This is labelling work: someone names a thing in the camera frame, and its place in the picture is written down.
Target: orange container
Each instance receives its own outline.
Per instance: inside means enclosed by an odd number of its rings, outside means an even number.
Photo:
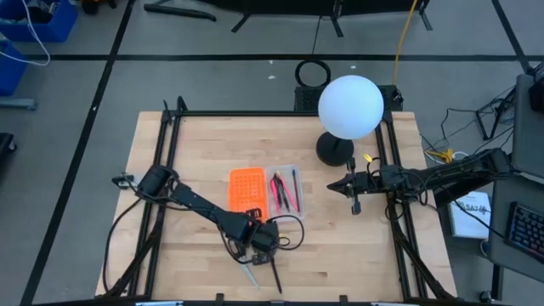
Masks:
[[[229,210],[251,214],[261,222],[269,219],[264,168],[242,168],[230,172]]]

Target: white sphere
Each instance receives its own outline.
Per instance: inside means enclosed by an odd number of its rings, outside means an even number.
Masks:
[[[318,109],[321,124],[340,139],[360,139],[382,120],[383,96],[371,80],[342,76],[326,86]]]

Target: white paper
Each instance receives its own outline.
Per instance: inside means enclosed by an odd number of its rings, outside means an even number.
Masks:
[[[487,225],[491,220],[490,199],[484,192],[473,191],[457,199],[469,213],[484,221]],[[455,203],[450,203],[451,233],[454,237],[487,239],[489,230],[480,222],[467,215]]]

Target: white globe lamp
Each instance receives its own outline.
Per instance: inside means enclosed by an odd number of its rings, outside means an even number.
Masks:
[[[318,112],[327,132],[317,140],[317,156],[329,166],[342,166],[354,154],[352,140],[365,137],[382,120],[383,96],[365,77],[342,76],[326,86]]]

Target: computer monitor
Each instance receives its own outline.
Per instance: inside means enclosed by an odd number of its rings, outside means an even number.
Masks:
[[[534,76],[518,76],[512,164],[522,173],[544,179],[544,113],[530,107],[529,89],[534,84]]]

